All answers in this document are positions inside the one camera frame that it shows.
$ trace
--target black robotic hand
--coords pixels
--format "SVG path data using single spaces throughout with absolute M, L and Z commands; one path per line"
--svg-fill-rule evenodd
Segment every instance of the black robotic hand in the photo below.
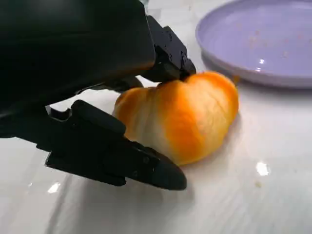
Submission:
M 111 115 L 76 101 L 81 91 L 167 82 L 196 73 L 169 28 L 146 17 L 138 0 L 7 1 L 0 14 L 0 138 L 20 137 L 50 152 L 46 165 L 121 186 L 125 177 L 183 190 L 183 172 L 166 156 L 123 134 Z

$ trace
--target purple plate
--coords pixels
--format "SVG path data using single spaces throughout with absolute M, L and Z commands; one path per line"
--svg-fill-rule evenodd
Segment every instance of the purple plate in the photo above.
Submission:
M 312 0 L 237 0 L 197 25 L 204 55 L 252 82 L 312 88 Z

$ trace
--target croissant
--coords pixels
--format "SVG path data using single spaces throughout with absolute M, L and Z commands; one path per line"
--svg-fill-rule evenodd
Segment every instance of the croissant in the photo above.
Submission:
M 216 151 L 237 112 L 235 85 L 217 72 L 205 72 L 130 89 L 116 100 L 113 115 L 125 124 L 129 140 L 183 165 Z

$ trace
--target white marble surface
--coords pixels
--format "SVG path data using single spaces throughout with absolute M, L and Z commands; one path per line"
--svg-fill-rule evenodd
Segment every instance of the white marble surface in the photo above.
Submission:
M 203 71 L 195 26 L 225 2 L 151 0 L 149 12 L 171 26 Z M 312 92 L 245 82 L 238 89 L 239 116 L 226 144 L 184 167 L 189 184 L 183 192 L 133 181 L 115 188 L 54 171 L 43 166 L 46 153 L 33 144 L 0 140 L 0 233 L 310 234 Z M 117 96 L 86 91 L 79 98 L 111 112 Z

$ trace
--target screw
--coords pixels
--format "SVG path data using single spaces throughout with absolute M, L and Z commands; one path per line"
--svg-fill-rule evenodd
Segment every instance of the screw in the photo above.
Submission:
M 150 162 L 150 159 L 149 159 L 148 157 L 145 157 L 145 158 L 143 159 L 143 162 L 144 162 L 145 164 L 148 164 L 148 163 Z

